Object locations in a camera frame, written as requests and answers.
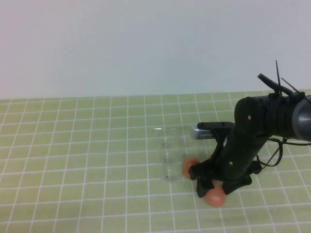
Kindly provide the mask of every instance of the robotic arm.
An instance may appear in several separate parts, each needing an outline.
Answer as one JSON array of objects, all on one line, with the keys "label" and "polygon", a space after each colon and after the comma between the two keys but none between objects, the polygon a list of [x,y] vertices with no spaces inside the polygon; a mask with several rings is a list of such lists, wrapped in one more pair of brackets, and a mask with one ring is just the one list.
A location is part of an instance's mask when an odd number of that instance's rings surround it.
[{"label": "robotic arm", "polygon": [[[217,142],[217,147],[208,160],[188,169],[190,179],[197,180],[196,192],[200,198],[215,188],[213,181],[223,183],[222,189],[226,195],[250,185],[251,174],[259,174],[266,166],[278,165],[282,158],[283,144],[311,145],[287,142],[288,139],[311,142],[311,96],[306,96],[304,92],[292,92],[281,86],[279,75],[278,84],[263,74],[258,78],[273,89],[274,93],[239,100],[234,111],[235,123],[200,122],[192,128],[192,138],[215,138]],[[271,138],[272,136],[282,137],[283,140]],[[274,165],[263,163],[257,156],[267,141],[279,144],[274,153],[275,155],[279,151],[279,158]]]}]

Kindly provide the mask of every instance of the transparent plastic container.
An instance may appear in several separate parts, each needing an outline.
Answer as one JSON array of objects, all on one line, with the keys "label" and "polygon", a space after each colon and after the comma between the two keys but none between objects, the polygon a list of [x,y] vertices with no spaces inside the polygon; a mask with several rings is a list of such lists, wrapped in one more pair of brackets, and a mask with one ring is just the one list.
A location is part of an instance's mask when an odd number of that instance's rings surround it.
[{"label": "transparent plastic container", "polygon": [[182,163],[189,157],[204,161],[216,146],[211,139],[192,139],[191,127],[154,128],[154,133],[157,139],[159,177],[164,181],[173,182],[185,179],[182,173]]}]

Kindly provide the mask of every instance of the white grid line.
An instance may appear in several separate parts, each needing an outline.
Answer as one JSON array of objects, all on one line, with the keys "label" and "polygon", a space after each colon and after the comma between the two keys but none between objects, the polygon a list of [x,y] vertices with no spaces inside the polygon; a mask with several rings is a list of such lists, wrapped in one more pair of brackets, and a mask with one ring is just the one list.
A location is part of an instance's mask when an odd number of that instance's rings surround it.
[{"label": "white grid line", "polygon": [[298,169],[298,166],[297,166],[296,161],[295,161],[295,159],[294,159],[294,157],[293,157],[293,155],[292,155],[291,150],[289,150],[289,152],[290,152],[291,158],[292,158],[292,160],[293,160],[293,163],[294,163],[294,165],[295,165],[295,167],[296,167],[296,169],[297,169],[297,171],[298,171],[299,177],[300,177],[300,179],[301,179],[301,181],[302,181],[302,183],[303,183],[303,186],[305,187],[306,192],[307,192],[307,194],[308,194],[308,196],[309,196],[309,199],[310,199],[310,201],[311,201],[311,195],[310,195],[310,193],[309,193],[309,191],[308,191],[308,189],[307,189],[307,186],[306,186],[305,181],[304,181],[303,178],[302,178],[301,172],[300,172],[300,170]]},{"label": "white grid line", "polygon": [[[110,97],[110,116],[111,116],[111,105],[112,105],[112,98]],[[111,118],[109,118],[109,130],[108,130],[108,139],[110,137],[110,123]],[[108,164],[108,152],[109,152],[109,142],[107,144],[107,152],[106,152],[106,165]],[[107,168],[105,170],[105,182],[104,182],[104,200],[103,200],[103,210],[102,210],[102,224],[101,224],[101,233],[104,232],[104,210],[105,210],[105,199],[106,199],[106,184],[107,184]]]},{"label": "white grid line", "polygon": [[[159,213],[152,213],[153,215],[159,215],[159,214],[164,214],[166,212],[159,212]],[[139,214],[130,214],[130,216],[144,216],[146,213],[139,213]],[[110,216],[104,216],[104,218],[109,218],[109,217],[123,217],[124,215],[110,215]],[[92,216],[92,217],[82,217],[82,219],[99,219],[101,218],[100,216]],[[77,217],[69,217],[69,218],[59,218],[57,220],[77,220]],[[35,222],[51,222],[55,221],[55,219],[45,219],[45,220],[36,220]],[[28,223],[30,222],[29,220],[25,221],[14,221],[14,223]],[[311,224],[311,221],[301,221],[298,222],[299,224]],[[295,222],[286,222],[286,223],[277,223],[276,226],[287,226],[287,225],[294,225]],[[272,226],[272,224],[252,224],[250,225],[251,227],[262,227],[262,226]],[[241,226],[227,226],[227,229],[239,229],[239,228],[247,228],[246,225],[241,225]],[[197,229],[190,229],[190,230],[176,230],[176,231],[157,231],[157,233],[172,233],[172,232],[193,232]],[[212,227],[212,228],[202,228],[202,231],[205,230],[223,230],[222,227]]]},{"label": "white grid line", "polygon": [[[170,197],[170,196],[188,196],[190,194],[193,194],[192,192],[187,192],[187,193],[172,193],[172,194],[151,194],[150,197]],[[139,195],[139,196],[125,196],[125,197],[109,197],[109,198],[105,198],[105,200],[118,200],[118,199],[137,199],[137,198],[146,198],[148,197],[148,195]],[[104,200],[104,198],[87,198],[87,199],[72,199],[72,200],[61,200],[61,201],[40,201],[40,202],[25,202],[25,203],[11,203],[11,204],[0,204],[0,207],[3,206],[19,206],[19,205],[35,205],[37,204],[55,204],[55,203],[67,203],[67,202],[77,202],[80,200]],[[265,207],[286,207],[286,206],[305,206],[305,205],[310,205],[311,207],[311,203],[310,202],[303,202],[303,203],[295,203],[295,204],[271,204],[271,205],[258,205],[258,206],[245,206],[245,207],[222,207],[222,210],[242,210],[243,208],[245,210],[247,209],[256,209],[256,208],[265,208]],[[187,211],[204,211],[206,209],[189,209]]]},{"label": "white grid line", "polygon": [[[27,107],[27,103],[28,103],[28,102],[26,102],[25,107],[24,107],[24,113],[25,113],[25,110],[26,110],[26,107]],[[11,149],[10,149],[9,154],[11,154],[11,152],[12,152],[13,145],[14,145],[14,143],[15,143],[16,137],[17,137],[17,135],[15,135],[15,137],[14,137],[14,140],[13,140],[13,143],[12,143],[12,147],[11,147]],[[21,175],[21,177],[20,177],[20,180],[19,180],[19,185],[18,185],[18,189],[17,189],[16,195],[15,195],[14,204],[13,204],[13,207],[12,207],[12,210],[11,210],[11,214],[10,214],[10,218],[9,218],[9,223],[8,223],[8,225],[6,226],[6,230],[5,230],[5,232],[7,232],[7,231],[8,231],[9,226],[10,226],[10,222],[11,222],[11,220],[12,220],[13,212],[14,212],[14,209],[15,209],[15,204],[16,204],[16,201],[17,201],[17,198],[18,198],[18,194],[19,194],[19,188],[20,188],[20,186],[21,186],[21,183],[22,183],[22,180],[23,180],[23,176],[24,176],[24,172],[25,172],[26,167],[27,167],[27,162],[28,162],[28,161],[27,161],[27,159],[28,159],[29,154],[30,154],[30,148],[29,148],[28,155],[27,155],[27,158],[26,158],[26,161],[25,161],[25,165],[24,165],[23,173],[22,173],[22,175]],[[5,163],[5,165],[4,165],[4,169],[3,169],[3,170],[5,170],[6,165],[7,165],[7,162],[8,162],[8,160],[6,161],[6,163]]]},{"label": "white grid line", "polygon": [[[129,153],[141,153],[141,152],[155,152],[157,150],[133,150],[133,151],[129,151]],[[96,154],[103,154],[103,153],[89,153],[89,155],[96,155]],[[124,152],[109,152],[109,154],[124,154]],[[65,155],[65,154],[62,154],[62,155],[50,155],[49,157],[52,157],[52,158],[61,158],[61,157],[66,157],[66,156],[69,156],[69,157],[74,157],[74,156],[83,156],[83,155],[86,155],[86,153],[81,153],[81,154],[68,154],[68,155]],[[309,154],[297,154],[295,155],[295,157],[309,157],[310,155]],[[46,158],[48,157],[47,155],[46,156],[36,156],[36,157],[29,157],[30,159],[43,159],[43,158]],[[262,159],[269,159],[268,156],[261,156]],[[25,160],[26,157],[21,157],[21,158],[3,158],[3,159],[0,159],[0,161],[6,161],[6,160]],[[311,168],[301,168],[299,169],[300,171],[307,171],[307,170],[311,170]]]},{"label": "white grid line", "polygon": [[[144,111],[145,111],[145,122],[146,120],[146,97],[144,96]],[[147,126],[145,126],[145,136],[146,136],[146,148],[148,148],[148,140],[147,140]],[[150,182],[149,182],[149,154],[148,150],[146,150],[146,163],[147,163],[147,188],[148,188],[148,211],[149,211],[149,232],[151,232],[151,204],[150,204]]]},{"label": "white grid line", "polygon": [[[73,125],[72,125],[72,132],[71,132],[71,135],[70,135],[70,142],[72,141],[74,123],[75,123],[75,119],[76,119],[76,116],[77,116],[78,101],[79,101],[79,98],[77,98],[77,100],[76,100],[76,110],[75,110],[75,114],[74,114],[74,120],[73,120]],[[69,144],[67,154],[70,151],[70,146],[71,146],[71,144]],[[67,164],[68,164],[68,156],[66,157],[65,169],[67,168]],[[62,192],[63,192],[64,182],[65,182],[65,177],[66,177],[66,170],[64,171],[62,185],[61,185],[61,188],[60,188],[59,200],[58,200],[58,205],[57,205],[57,210],[56,210],[56,217],[55,217],[55,222],[54,222],[54,226],[53,226],[53,233],[55,233],[55,229],[56,229],[56,223],[57,223],[57,218],[58,218],[58,213],[59,213],[60,200],[62,198]]]},{"label": "white grid line", "polygon": [[[47,99],[44,99],[44,100],[39,100],[39,101],[28,101],[29,103],[40,103],[40,102],[59,102],[59,99],[55,99],[55,100],[47,100]],[[226,100],[214,100],[215,102],[222,102],[222,101],[226,101]],[[211,100],[205,100],[205,101],[198,101],[199,103],[200,102],[212,102]],[[25,102],[12,102],[12,104],[21,104],[21,103],[25,103]],[[0,106],[1,105],[8,105],[9,103],[0,103]],[[176,103],[163,103],[163,105],[170,105],[170,104],[176,104]],[[160,103],[148,103],[146,105],[160,105]],[[138,106],[143,106],[143,104],[131,104],[129,105],[130,107],[138,107]],[[113,107],[113,108],[122,108],[122,107],[126,107],[126,105],[122,105],[122,106],[116,106],[116,107]],[[91,109],[91,108],[78,108],[78,110],[87,110],[87,109]],[[69,111],[69,110],[73,110],[73,109],[62,109],[61,111]]]},{"label": "white grid line", "polygon": [[294,216],[294,219],[295,219],[295,222],[296,222],[297,227],[298,227],[298,229],[299,229],[299,232],[302,233],[302,232],[301,232],[301,229],[300,229],[300,225],[298,224],[298,221],[297,221],[296,214],[295,214],[295,212],[294,212],[294,210],[293,210],[293,208],[292,208],[292,206],[291,206],[291,202],[289,201],[288,196],[287,196],[287,193],[286,193],[286,191],[285,191],[285,189],[284,189],[283,182],[282,182],[282,180],[281,180],[281,178],[280,178],[280,175],[279,175],[278,172],[276,173],[276,175],[277,175],[277,177],[278,177],[278,179],[279,179],[279,181],[280,181],[282,190],[283,190],[283,192],[284,192],[284,195],[285,195],[285,198],[286,198],[286,200],[287,200],[287,202],[288,202],[288,205],[289,205],[289,207],[290,207],[290,209],[291,209],[291,211],[292,211],[292,214],[293,214],[293,216]]},{"label": "white grid line", "polygon": [[[161,178],[149,178],[149,179],[139,179],[139,180],[129,180],[128,182],[142,182],[142,181],[162,181],[163,179]],[[89,182],[89,184],[105,184],[105,183],[125,183],[126,180],[122,181],[102,181],[102,182]],[[73,185],[83,185],[83,183],[69,183],[69,184],[64,184],[63,186],[73,186]],[[61,186],[60,184],[54,184],[54,185],[42,185],[42,187],[58,187]],[[38,188],[40,186],[25,186],[25,187],[20,187],[20,189],[27,189],[27,188]],[[304,185],[292,185],[292,186],[287,186],[284,187],[284,189],[291,189],[291,188],[303,188],[305,187]],[[17,189],[17,187],[5,187],[5,188],[0,188],[0,190],[11,190],[11,189]],[[273,188],[248,188],[248,189],[240,189],[240,192],[247,192],[247,191],[260,191],[260,190],[279,190],[282,189],[282,187],[273,187]]]},{"label": "white grid line", "polygon": [[[164,114],[163,114],[163,105],[161,106],[162,108],[162,120],[163,120],[163,129],[164,129],[164,137],[166,137],[166,133],[165,133],[165,130],[166,130],[166,127],[165,127],[165,120],[164,120]],[[170,165],[169,165],[169,158],[168,158],[168,154],[167,154],[167,151],[166,151],[166,158],[167,158],[167,166],[168,166],[168,172],[170,171]],[[170,194],[171,194],[171,202],[172,202],[172,216],[173,216],[173,227],[174,227],[174,231],[176,231],[176,223],[175,223],[175,213],[174,213],[174,204],[173,204],[173,196],[172,196],[172,184],[169,182],[169,186],[170,186]]]},{"label": "white grid line", "polygon": [[[180,106],[179,106],[179,112],[180,112],[180,121],[181,121],[181,127],[182,127],[182,129],[183,129],[183,137],[184,137],[184,145],[185,145],[185,148],[187,149],[187,143],[186,143],[186,139],[185,139],[185,130],[184,130],[184,124],[183,124],[183,119],[182,119],[182,116],[181,116],[181,110],[180,110]],[[191,182],[191,189],[192,189],[192,192],[193,192],[193,201],[194,201],[194,208],[195,208],[195,210],[196,210],[196,220],[197,220],[197,224],[198,224],[198,229],[199,229],[199,233],[201,233],[201,227],[200,227],[200,220],[199,220],[199,214],[198,214],[198,208],[197,208],[197,206],[196,206],[196,201],[195,201],[195,195],[196,195],[196,193],[195,193],[195,191],[194,191],[194,187],[193,187],[193,182]]]},{"label": "white grid line", "polygon": [[[213,100],[213,104],[214,104],[214,108],[215,108],[215,112],[216,112],[217,121],[219,121],[216,105],[215,105],[215,102],[214,102],[214,97],[213,97],[213,94],[211,94],[211,95],[212,95],[212,100]],[[222,211],[221,211],[220,208],[219,208],[219,212],[220,212],[220,217],[221,217],[222,223],[223,223],[224,233],[226,233],[226,231],[225,231],[225,222],[224,222],[223,214],[222,214]]]},{"label": "white grid line", "polygon": [[[91,129],[93,126],[93,117],[94,117],[94,107],[95,107],[95,98],[93,100],[93,111],[92,111],[92,121],[91,121]],[[88,164],[88,152],[89,148],[91,145],[91,137],[92,137],[92,132],[89,134],[89,139],[88,139],[88,147],[87,147],[87,154],[86,154],[86,166],[84,168],[84,180],[83,180],[83,186],[82,186],[82,194],[81,194],[81,204],[80,204],[80,212],[79,212],[79,219],[78,219],[78,225],[77,225],[77,233],[79,233],[79,227],[80,227],[80,221],[81,221],[81,214],[82,214],[82,207],[83,207],[83,200],[84,200],[84,190],[85,190],[85,184],[86,184],[86,172],[87,172],[87,164]]]},{"label": "white grid line", "polygon": [[[61,100],[60,100],[59,105],[58,105],[58,110],[60,109],[60,106],[61,106]],[[45,171],[46,171],[46,167],[47,167],[47,164],[48,164],[49,153],[50,153],[50,151],[51,151],[53,137],[54,137],[54,133],[52,134],[52,138],[51,138],[51,143],[50,143],[50,146],[49,146],[48,155],[45,156],[45,157],[47,158],[47,160],[46,160],[46,162],[45,162],[44,169],[43,169],[43,173],[42,173],[42,178],[41,178],[41,182],[40,182],[40,186],[39,186],[38,196],[37,196],[37,200],[36,200],[36,203],[35,203],[35,210],[34,210],[34,214],[33,214],[33,220],[32,220],[32,222],[31,222],[31,225],[30,225],[30,228],[29,228],[29,233],[31,233],[31,230],[32,230],[32,227],[33,227],[33,223],[34,223],[34,220],[35,220],[35,212],[36,212],[36,210],[37,210],[37,205],[38,205],[38,203],[39,203],[40,192],[41,192],[41,188],[42,188],[42,184],[43,184],[43,180],[44,180],[44,173],[45,173]]]},{"label": "white grid line", "polygon": [[127,233],[127,192],[128,192],[128,97],[127,97],[127,123],[126,123],[126,183],[125,183],[125,233]]},{"label": "white grid line", "polygon": [[[218,110],[217,112],[221,113],[227,113],[227,112],[233,112],[233,110]],[[204,111],[204,112],[199,112],[199,113],[215,113],[215,111]],[[193,113],[181,113],[182,115],[193,115]],[[167,116],[178,116],[180,115],[180,113],[169,113],[169,114],[165,114],[163,113],[163,115]],[[146,117],[160,117],[162,116],[162,114],[152,114],[152,115],[146,115]],[[137,118],[137,117],[144,117],[144,115],[137,115],[137,116],[129,116],[128,118]],[[125,116],[112,116],[112,117],[95,117],[95,120],[105,120],[105,119],[122,119],[122,118],[126,118]],[[85,121],[85,120],[92,120],[91,118],[83,118],[83,119],[76,119],[77,122],[79,121]],[[55,122],[56,120],[44,120],[44,121],[40,121],[40,123],[49,123],[49,122]],[[67,122],[67,121],[73,121],[72,119],[63,119],[63,120],[58,120],[57,122]],[[37,123],[37,121],[25,121],[22,122],[22,124],[35,124]],[[19,123],[3,123],[4,125],[17,125]]]}]

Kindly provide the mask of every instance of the cutting mat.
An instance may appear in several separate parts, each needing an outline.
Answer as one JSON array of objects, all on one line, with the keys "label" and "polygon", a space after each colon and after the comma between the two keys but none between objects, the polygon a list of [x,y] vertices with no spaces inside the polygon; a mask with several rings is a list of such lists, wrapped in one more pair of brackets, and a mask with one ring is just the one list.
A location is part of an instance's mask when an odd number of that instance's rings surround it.
[{"label": "cutting mat", "polygon": [[[0,232],[310,232],[310,147],[285,146],[277,167],[219,209],[195,183],[163,181],[154,128],[233,121],[240,98],[262,94],[1,100]],[[215,147],[199,154],[192,142],[187,156],[201,160]]]}]

